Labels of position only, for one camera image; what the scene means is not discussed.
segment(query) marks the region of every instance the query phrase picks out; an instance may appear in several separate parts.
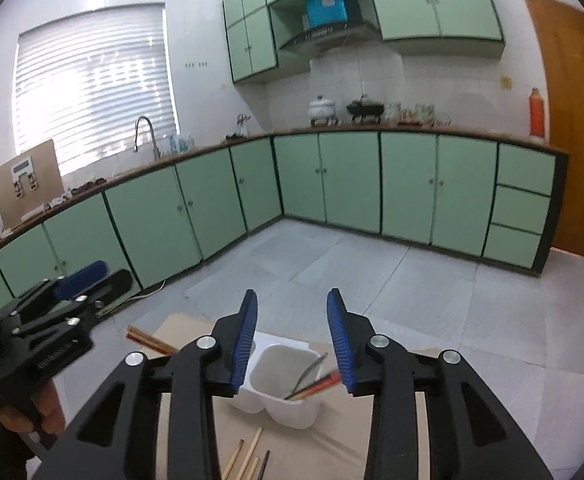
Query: white wall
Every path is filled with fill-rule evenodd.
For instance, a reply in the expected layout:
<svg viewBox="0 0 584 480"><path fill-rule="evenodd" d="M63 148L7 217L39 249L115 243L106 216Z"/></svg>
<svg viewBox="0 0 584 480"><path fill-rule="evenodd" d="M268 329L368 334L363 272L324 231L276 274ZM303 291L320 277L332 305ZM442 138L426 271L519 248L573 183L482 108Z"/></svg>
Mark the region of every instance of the white wall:
<svg viewBox="0 0 584 480"><path fill-rule="evenodd" d="M254 131L271 127L264 86L232 85L222 0L106 0L107 6L165 2L168 48L174 96L181 132L192 134L198 146L219 142L233 132L236 115L248 113ZM0 165L15 156L10 104L18 35L51 20L86 10L87 0L5 0L0 7ZM205 68L185 68L207 61ZM133 128L136 117L130 117ZM89 176L109 177L151 160L151 152L108 157L64 178L67 186Z"/></svg>
<svg viewBox="0 0 584 480"><path fill-rule="evenodd" d="M577 0L561 0L582 7ZM401 57L389 48L368 44L313 60L311 72L267 85L274 128L309 124L307 105L318 94L338 104L339 117L349 121L345 104L361 93L382 102L436 105L458 126L529 134L528 97L547 84L534 25L524 0L494 0L507 47L500 61L461 57ZM500 77L513 79L502 90Z"/></svg>

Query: kitchen faucet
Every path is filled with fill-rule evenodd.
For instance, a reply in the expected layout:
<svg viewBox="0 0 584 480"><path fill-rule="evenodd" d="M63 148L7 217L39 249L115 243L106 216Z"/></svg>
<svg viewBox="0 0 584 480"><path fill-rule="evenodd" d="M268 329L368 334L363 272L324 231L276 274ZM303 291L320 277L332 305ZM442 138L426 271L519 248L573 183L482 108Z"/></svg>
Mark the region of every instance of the kitchen faucet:
<svg viewBox="0 0 584 480"><path fill-rule="evenodd" d="M154 152L154 160L159 160L161 158L161 152L159 152L158 146L156 146L156 137L154 137L154 128L152 127L152 121L150 121L146 116L142 115L136 120L136 135L134 136L134 153L138 152L138 123L141 122L141 119L145 119L150 126L150 135L152 136L152 145L153 145L153 152Z"/></svg>

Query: brown countertop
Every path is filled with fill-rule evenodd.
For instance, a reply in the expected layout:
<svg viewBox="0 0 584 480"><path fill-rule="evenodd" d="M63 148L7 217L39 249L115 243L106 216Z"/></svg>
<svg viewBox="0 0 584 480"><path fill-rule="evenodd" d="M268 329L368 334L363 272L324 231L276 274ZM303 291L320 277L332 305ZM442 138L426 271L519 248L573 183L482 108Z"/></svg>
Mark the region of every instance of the brown countertop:
<svg viewBox="0 0 584 480"><path fill-rule="evenodd" d="M52 218L53 216L65 211L66 209L76 205L78 203L87 200L107 189L116 187L119 184L128 182L129 180L134 180L140 176L147 173L152 173L152 171L162 170L163 168L168 168L169 166L178 164L183 160L188 160L189 158L194 158L199 155L205 155L206 153L216 152L216 150L222 150L228 148L229 146L236 146L239 144L244 144L245 142L251 142L258 139L267 139L269 137L278 136L289 136L289 135L302 135L302 134L316 134L316 133L334 133L334 132L414 132L414 133L428 133L428 134L440 134L449 135L454 137L471 137L474 139L484 139L484 140L494 140L496 142L507 142L508 144L513 144L516 146L521 146L523 148L531 148L539 152L551 153L552 155L566 154L564 150L561 150L550 144L541 144L529 140L526 137L518 137L507 133L491 133L487 130L472 130L469 128L456 128L451 126L442 127L429 127L429 126L412 126L409 124L398 124L392 126L391 124L342 124L341 126L319 126L315 128L297 128L294 130L280 130L277 132L264 132L261 134L255 134L250 136L248 139L238 139L238 140L223 140L219 144L214 146L205 146L203 148L198 148L192 152L182 153L181 155L168 155L160 160L146 164L134 170L126 171L121 173L104 184L94 186L91 189L77 195L73 196L71 199L63 202L61 205L43 211L39 215L36 215L24 223L20 224L17 228L12 230L12 233L4 238L0 238L0 249L5 247L8 243L18 238L25 232L32 228L42 224L45 220Z"/></svg>

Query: human hand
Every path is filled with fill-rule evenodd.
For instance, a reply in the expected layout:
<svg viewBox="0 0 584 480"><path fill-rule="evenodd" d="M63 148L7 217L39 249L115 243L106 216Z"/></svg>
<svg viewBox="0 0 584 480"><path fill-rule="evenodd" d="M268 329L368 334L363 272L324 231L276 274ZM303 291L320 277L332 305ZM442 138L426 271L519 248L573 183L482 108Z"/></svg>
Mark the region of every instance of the human hand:
<svg viewBox="0 0 584 480"><path fill-rule="evenodd" d="M48 434L61 434L66 428L66 418L58 400L56 387L50 381L32 395L32 403L41 414L41 427ZM0 423L8 430L16 433L31 433L34 431L34 424L21 412L11 406L0 409Z"/></svg>

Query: brown door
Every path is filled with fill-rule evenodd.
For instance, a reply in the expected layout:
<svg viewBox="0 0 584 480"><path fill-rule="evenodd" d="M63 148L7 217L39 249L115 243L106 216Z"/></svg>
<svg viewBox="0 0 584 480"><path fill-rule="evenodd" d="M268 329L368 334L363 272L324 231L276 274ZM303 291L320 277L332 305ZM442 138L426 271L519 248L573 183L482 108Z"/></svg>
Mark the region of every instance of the brown door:
<svg viewBox="0 0 584 480"><path fill-rule="evenodd" d="M569 153L553 245L584 256L584 12L556 0L526 0L542 51L550 142Z"/></svg>

